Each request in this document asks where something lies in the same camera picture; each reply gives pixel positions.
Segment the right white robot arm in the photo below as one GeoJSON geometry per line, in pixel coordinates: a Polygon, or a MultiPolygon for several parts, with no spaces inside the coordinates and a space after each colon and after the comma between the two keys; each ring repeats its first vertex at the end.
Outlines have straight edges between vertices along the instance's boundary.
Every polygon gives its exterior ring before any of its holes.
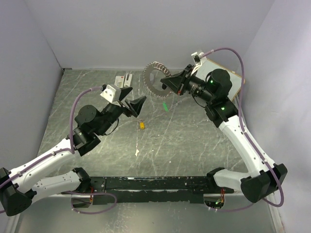
{"type": "Polygon", "coordinates": [[[286,175],[284,164],[276,164],[260,148],[239,117],[238,109],[228,97],[232,87],[230,75],[225,69],[215,69],[202,80],[188,65],[182,72],[162,78],[163,87],[177,95],[186,92],[203,100],[205,112],[215,127],[219,128],[233,144],[246,167],[246,173],[217,168],[207,174],[207,190],[217,193],[222,187],[241,191],[252,203],[265,199],[280,189],[286,175]]]}

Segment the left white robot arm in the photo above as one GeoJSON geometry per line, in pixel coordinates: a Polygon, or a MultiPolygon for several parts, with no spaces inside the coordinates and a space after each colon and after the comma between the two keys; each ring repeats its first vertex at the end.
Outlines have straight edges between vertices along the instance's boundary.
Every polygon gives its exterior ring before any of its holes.
{"type": "Polygon", "coordinates": [[[56,146],[19,167],[0,170],[1,213],[15,216],[32,203],[45,197],[63,193],[78,192],[85,194],[90,190],[91,178],[81,168],[74,168],[60,176],[48,175],[63,164],[80,158],[93,150],[101,141],[99,136],[106,136],[108,129],[119,122],[119,117],[138,117],[146,96],[127,100],[132,87],[118,88],[114,85],[91,87],[75,99],[69,116],[69,134],[56,146]],[[108,105],[101,111],[92,105],[86,105],[74,115],[76,105],[86,93],[100,91],[108,105]]]}

